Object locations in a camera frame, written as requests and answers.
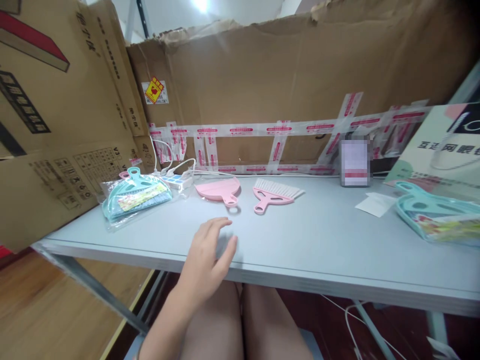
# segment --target ceiling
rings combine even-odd
[[[130,0],[112,0],[119,19],[127,23]],[[207,25],[219,19],[234,19],[242,25],[261,23],[295,14],[300,0],[144,0],[151,32]],[[135,8],[134,39],[144,37]]]

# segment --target cardboard box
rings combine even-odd
[[[149,129],[142,100],[137,91],[115,6],[111,0],[101,0],[89,5],[88,9],[94,19],[103,55],[123,104],[130,130],[134,136],[148,136]]]
[[[142,97],[156,127],[336,119],[449,100],[479,58],[469,14],[448,0],[333,0],[312,13],[240,26],[175,30],[128,50],[140,92],[156,77],[167,100]],[[331,134],[288,136],[280,164],[315,164]],[[186,157],[195,157],[188,137]],[[274,136],[217,137],[218,164],[267,164]]]
[[[96,206],[139,154],[87,6],[18,4],[0,4],[0,242],[14,252]]]

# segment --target hand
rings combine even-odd
[[[223,255],[217,260],[220,229],[232,224],[227,217],[213,218],[202,225],[191,242],[190,250],[173,291],[179,301],[195,312],[219,288],[227,276],[237,251],[237,237],[232,236]]]

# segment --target wooden floor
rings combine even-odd
[[[79,262],[130,306],[149,269]],[[121,318],[35,252],[0,271],[0,360],[97,360]]]

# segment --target finger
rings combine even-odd
[[[212,226],[212,224],[218,219],[228,219],[228,217],[215,217],[213,219],[208,220],[207,222],[204,222],[203,224],[200,225],[200,228],[196,232],[195,236],[197,236],[199,239],[203,239],[205,236],[207,236],[207,233],[210,227]]]
[[[206,234],[206,239],[216,244],[219,239],[220,229],[232,224],[232,220],[229,220],[228,217],[221,217],[213,220],[214,221]]]
[[[230,264],[234,259],[235,253],[237,252],[237,242],[238,237],[232,236],[228,241],[228,245],[222,256],[218,259],[215,266],[213,267],[213,273],[219,280],[223,280],[229,272]]]

